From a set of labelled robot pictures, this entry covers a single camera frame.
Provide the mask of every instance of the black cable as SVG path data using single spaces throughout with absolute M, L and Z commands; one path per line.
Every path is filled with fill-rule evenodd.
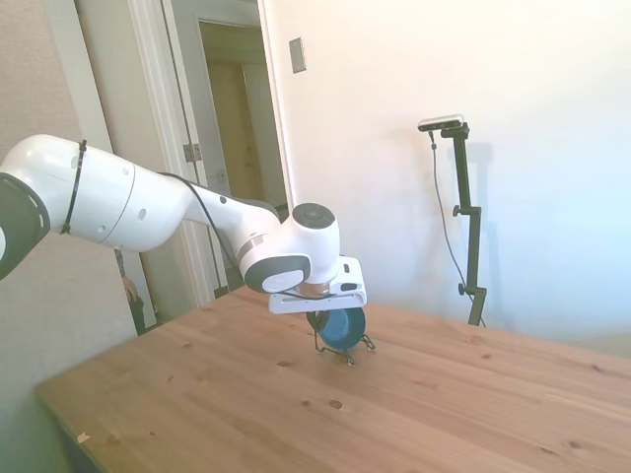
M 438 188 L 438 177 L 436 173 L 436 142 L 434 141 L 434 133 L 429 132 L 430 140 L 432 140 L 432 154 L 434 155 L 434 186 L 436 188 L 436 197 L 438 198 L 438 206 L 441 209 L 441 219 L 443 220 L 443 233 L 445 235 L 445 242 L 447 243 L 447 248 L 450 251 L 450 256 L 452 257 L 452 261 L 454 262 L 454 266 L 457 269 L 457 273 L 460 276 L 460 280 L 462 281 L 462 286 L 466 287 L 466 283 L 464 282 L 464 276 L 462 275 L 462 271 L 460 270 L 460 266 L 457 264 L 456 257 L 454 256 L 454 251 L 452 250 L 452 244 L 450 242 L 449 234 L 447 233 L 447 222 L 445 221 L 445 211 L 443 210 L 443 199 L 441 199 L 441 191 Z M 467 294 L 469 300 L 473 304 L 473 297 L 471 294 Z M 482 322 L 482 326 L 486 328 L 486 323 L 484 319 L 480 317 L 480 322 Z
M 322 296 L 321 298 L 308 298 L 307 296 L 302 296 L 300 294 L 292 294 L 292 293 L 288 293 L 287 291 L 281 291 L 280 293 L 276 293 L 276 294 L 282 294 L 283 296 L 291 296 L 292 298 L 302 299 L 304 301 L 324 301 L 325 299 L 330 299 L 333 297 L 333 294 L 329 294 L 328 296 Z
M 215 222 L 213 221 L 212 217 L 210 216 L 210 213 L 208 212 L 208 209 L 204 205 L 204 201 L 201 200 L 201 197 L 199 196 L 199 194 L 195 190 L 195 186 L 192 184 L 192 182 L 190 182 L 188 179 L 185 179 L 181 175 L 172 174 L 170 172 L 158 172 L 158 174 L 166 175 L 168 177 L 173 177 L 173 178 L 179 180 L 180 182 L 183 182 L 186 185 L 186 187 L 188 187 L 190 189 L 190 191 L 193 193 L 193 195 L 197 199 L 197 202 L 199 202 L 199 205 L 201 206 L 201 210 L 204 211 L 204 214 L 206 215 L 206 218 L 208 219 L 208 222 L 210 223 L 210 226 L 213 228 L 213 231 L 217 235 L 217 239 L 219 240 L 219 244 L 221 246 L 221 249 L 224 250 L 224 253 L 226 253 L 226 256 L 230 260 L 230 264 L 232 264 L 235 267 L 235 269 L 237 270 L 237 272 L 239 274 L 239 277 L 243 280 L 241 272 L 239 272 L 239 265 L 237 264 L 237 260 L 234 258 L 232 252 L 228 251 L 228 249 L 224 245 L 224 242 L 222 241 L 221 237 L 219 236 L 219 232 L 217 231 L 217 227 L 215 226 Z

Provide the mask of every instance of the light switch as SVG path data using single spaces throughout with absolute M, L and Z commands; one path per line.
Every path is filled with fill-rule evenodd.
M 289 41 L 289 52 L 292 55 L 292 67 L 294 68 L 294 74 L 307 70 L 307 64 L 305 63 L 305 49 L 303 48 L 303 39 L 297 37 Z

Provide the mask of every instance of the wooden table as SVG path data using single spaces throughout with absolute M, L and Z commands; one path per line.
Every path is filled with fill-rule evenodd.
M 356 368 L 239 290 L 38 392 L 116 473 L 631 472 L 631 361 L 366 312 Z

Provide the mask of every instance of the gray wall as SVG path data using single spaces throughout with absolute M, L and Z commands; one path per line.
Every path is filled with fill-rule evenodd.
M 0 15 L 0 160 L 19 140 L 81 132 L 40 0 Z M 68 471 L 39 382 L 134 336 L 110 249 L 47 236 L 0 282 L 0 469 Z

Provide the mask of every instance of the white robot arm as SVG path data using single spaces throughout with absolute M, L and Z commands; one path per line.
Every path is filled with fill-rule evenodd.
M 302 204 L 281 225 L 272 211 L 151 172 L 85 142 L 32 136 L 0 166 L 0 280 L 48 231 L 147 251 L 189 220 L 213 226 L 230 242 L 229 257 L 245 283 L 272 295 L 272 312 L 363 306 L 361 267 L 339 255 L 333 214 Z

